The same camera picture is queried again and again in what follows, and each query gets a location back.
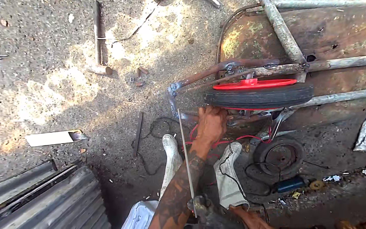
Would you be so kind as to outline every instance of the person's leg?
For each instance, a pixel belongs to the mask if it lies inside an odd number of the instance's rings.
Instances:
[[[162,198],[166,187],[169,185],[176,171],[183,163],[182,158],[179,155],[177,149],[177,142],[175,138],[170,134],[165,134],[162,138],[163,148],[166,152],[166,169],[165,176],[163,177],[162,188],[160,189],[159,200]],[[124,222],[122,229],[134,228],[134,229],[146,229],[149,227],[153,214],[158,206],[157,200],[151,201],[139,201],[132,206],[129,216]]]
[[[238,181],[237,174],[235,173],[234,170],[234,161],[240,155],[241,149],[242,149],[241,143],[239,142],[230,143],[230,145],[228,145],[225,148],[221,158],[214,164],[214,171],[216,173],[216,180],[218,187],[218,195],[220,197],[220,205],[225,207],[226,209],[228,209],[230,205],[233,206],[238,206],[241,204],[249,205],[248,201],[246,201],[242,196],[237,183],[230,178],[232,177],[236,179],[242,190],[241,184]]]
[[[162,188],[160,189],[159,200],[162,198],[166,187],[169,185],[176,171],[179,169],[180,165],[183,163],[182,158],[179,155],[177,148],[176,139],[170,135],[165,134],[162,138],[163,148],[166,152],[166,169],[165,176],[163,177]]]

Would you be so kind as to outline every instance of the white boot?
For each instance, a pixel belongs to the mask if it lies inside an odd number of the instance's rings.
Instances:
[[[182,158],[177,150],[177,141],[170,135],[165,134],[162,138],[163,148],[166,152],[166,169],[165,176],[163,177],[162,188],[160,189],[159,201],[169,185],[176,171],[179,169],[180,165],[183,163]]]
[[[214,164],[214,171],[216,173],[217,187],[218,187],[218,195],[220,197],[220,205],[228,209],[230,205],[238,206],[241,204],[247,204],[249,206],[248,201],[244,199],[242,196],[240,189],[238,188],[237,183],[222,173],[226,173],[237,180],[240,188],[242,190],[241,184],[238,181],[237,174],[234,170],[234,161],[238,158],[241,153],[242,145],[239,142],[232,142],[228,145],[221,158]]]

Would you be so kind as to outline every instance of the hand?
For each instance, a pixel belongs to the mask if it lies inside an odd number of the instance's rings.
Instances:
[[[230,205],[229,209],[237,214],[249,229],[274,229],[263,221],[257,214],[245,211],[241,206]]]
[[[198,109],[196,140],[212,145],[222,138],[227,130],[228,111],[211,105]]]

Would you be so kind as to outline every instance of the tattooed arm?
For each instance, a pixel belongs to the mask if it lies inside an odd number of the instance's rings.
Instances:
[[[211,145],[226,131],[227,111],[213,106],[198,109],[197,137],[187,154],[193,188],[196,191],[198,179],[203,174],[204,163]],[[191,199],[186,162],[180,166],[170,181],[156,208],[149,228],[183,228],[190,216],[187,202]]]

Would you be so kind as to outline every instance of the rusty metal plate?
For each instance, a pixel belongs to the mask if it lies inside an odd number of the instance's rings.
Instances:
[[[305,56],[331,60],[366,55],[366,7],[318,8],[281,15]],[[221,61],[228,58],[276,58],[281,64],[291,63],[266,15],[243,14],[227,29]],[[308,73],[306,82],[314,85],[315,96],[366,89],[366,66]],[[366,112],[366,99],[324,104],[298,110],[287,125],[316,126],[361,112]]]

